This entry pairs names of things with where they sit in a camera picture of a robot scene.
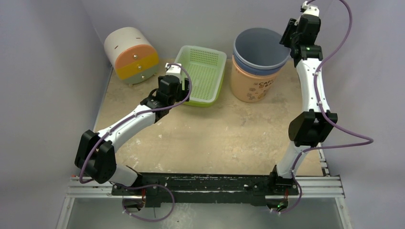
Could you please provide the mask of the grey plastic bucket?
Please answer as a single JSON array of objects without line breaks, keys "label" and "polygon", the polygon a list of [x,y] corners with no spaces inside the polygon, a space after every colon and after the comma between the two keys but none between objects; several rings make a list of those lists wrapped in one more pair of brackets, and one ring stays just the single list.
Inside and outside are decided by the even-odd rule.
[{"label": "grey plastic bucket", "polygon": [[241,32],[233,44],[233,57],[243,71],[266,76],[277,73],[290,58],[290,49],[279,42],[282,36],[267,28]]}]

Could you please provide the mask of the orange capybara bucket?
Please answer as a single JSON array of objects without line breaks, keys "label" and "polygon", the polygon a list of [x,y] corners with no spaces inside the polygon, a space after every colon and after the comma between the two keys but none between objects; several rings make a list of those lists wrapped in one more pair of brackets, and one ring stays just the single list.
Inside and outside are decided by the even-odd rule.
[{"label": "orange capybara bucket", "polygon": [[266,96],[280,71],[260,76],[244,71],[236,63],[232,56],[232,70],[230,76],[230,87],[233,95],[239,100],[247,103],[258,102]]}]

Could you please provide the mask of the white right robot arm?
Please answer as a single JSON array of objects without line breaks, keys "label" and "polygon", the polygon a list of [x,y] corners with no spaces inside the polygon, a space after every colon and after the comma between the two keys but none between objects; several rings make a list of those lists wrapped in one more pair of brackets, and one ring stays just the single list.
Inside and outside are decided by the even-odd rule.
[{"label": "white right robot arm", "polygon": [[302,95],[302,112],[290,122],[290,144],[281,161],[275,165],[268,181],[268,188],[280,194],[295,184],[293,176],[308,151],[322,143],[333,129],[326,119],[337,123],[338,116],[330,111],[325,98],[320,66],[322,48],[315,44],[320,31],[319,16],[302,14],[299,19],[290,19],[280,44],[291,49]]}]

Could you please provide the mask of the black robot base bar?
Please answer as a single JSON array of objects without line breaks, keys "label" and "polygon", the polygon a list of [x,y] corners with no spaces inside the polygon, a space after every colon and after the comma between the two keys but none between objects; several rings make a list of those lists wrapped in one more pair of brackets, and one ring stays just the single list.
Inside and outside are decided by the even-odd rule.
[{"label": "black robot base bar", "polygon": [[286,207],[288,197],[299,195],[297,181],[277,186],[268,175],[190,174],[143,172],[129,188],[114,185],[112,195],[143,197],[146,207],[162,203],[250,204]]}]

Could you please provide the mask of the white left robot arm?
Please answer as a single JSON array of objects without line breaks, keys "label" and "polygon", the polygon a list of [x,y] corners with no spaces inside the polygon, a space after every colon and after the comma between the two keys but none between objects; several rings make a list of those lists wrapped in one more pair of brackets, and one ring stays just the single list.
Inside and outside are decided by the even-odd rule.
[{"label": "white left robot arm", "polygon": [[74,162],[80,169],[80,183],[96,181],[103,184],[109,181],[124,185],[130,195],[140,193],[139,173],[128,166],[118,165],[115,152],[142,129],[167,115],[170,109],[188,101],[191,89],[189,76],[184,82],[174,75],[160,76],[158,88],[152,90],[130,114],[99,132],[85,131]]}]

